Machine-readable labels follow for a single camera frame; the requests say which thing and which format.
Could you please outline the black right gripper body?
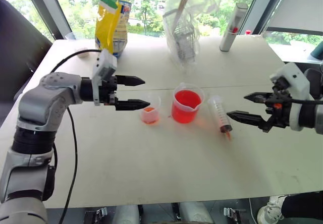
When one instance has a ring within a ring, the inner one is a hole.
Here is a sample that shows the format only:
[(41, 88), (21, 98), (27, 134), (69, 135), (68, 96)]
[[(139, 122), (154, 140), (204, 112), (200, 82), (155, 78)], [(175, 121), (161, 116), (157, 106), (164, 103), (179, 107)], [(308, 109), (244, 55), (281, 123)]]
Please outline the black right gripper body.
[(272, 127), (286, 128), (289, 126), (291, 95), (287, 88), (290, 84), (286, 79), (276, 79), (272, 87), (273, 93), (267, 93), (264, 104), (270, 118), (265, 122), (263, 132), (268, 133)]

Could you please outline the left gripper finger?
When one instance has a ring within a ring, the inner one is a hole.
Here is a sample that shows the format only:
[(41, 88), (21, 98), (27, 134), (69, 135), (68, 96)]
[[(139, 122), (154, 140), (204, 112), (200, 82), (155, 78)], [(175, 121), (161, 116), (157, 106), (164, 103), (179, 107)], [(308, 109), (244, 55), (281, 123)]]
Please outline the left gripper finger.
[(150, 103), (140, 99), (128, 99), (125, 101), (116, 102), (115, 109), (116, 110), (124, 110), (124, 111), (131, 111), (131, 110), (139, 110), (150, 106)]
[(138, 86), (145, 84), (145, 81), (136, 76), (116, 75), (117, 84), (125, 86)]

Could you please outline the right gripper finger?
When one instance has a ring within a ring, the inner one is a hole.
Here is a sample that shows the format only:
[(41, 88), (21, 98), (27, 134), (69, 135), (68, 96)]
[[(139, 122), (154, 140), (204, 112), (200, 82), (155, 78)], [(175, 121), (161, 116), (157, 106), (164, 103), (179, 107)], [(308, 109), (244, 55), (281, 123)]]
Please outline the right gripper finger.
[(230, 111), (227, 113), (227, 116), (237, 122), (247, 124), (247, 125), (257, 126), (260, 129), (262, 129), (263, 126), (266, 125), (266, 121), (260, 115), (250, 114), (249, 112), (246, 112), (246, 111), (238, 111), (238, 110)]
[(272, 93), (269, 92), (254, 92), (244, 96), (244, 99), (250, 100), (252, 102), (266, 102), (272, 97)]

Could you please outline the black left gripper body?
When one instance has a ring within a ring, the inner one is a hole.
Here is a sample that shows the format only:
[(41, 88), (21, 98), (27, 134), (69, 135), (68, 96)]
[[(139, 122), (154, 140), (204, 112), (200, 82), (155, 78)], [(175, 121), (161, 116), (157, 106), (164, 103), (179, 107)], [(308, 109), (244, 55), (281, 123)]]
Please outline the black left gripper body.
[(99, 102), (104, 105), (117, 106), (118, 98), (116, 97), (117, 77), (112, 76), (107, 81), (102, 81), (99, 87)]

